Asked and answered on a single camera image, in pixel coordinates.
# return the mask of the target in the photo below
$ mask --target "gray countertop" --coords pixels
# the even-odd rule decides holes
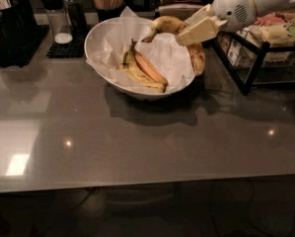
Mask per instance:
[[[243,96],[208,47],[203,77],[141,102],[50,44],[0,69],[0,193],[295,174],[295,90]]]

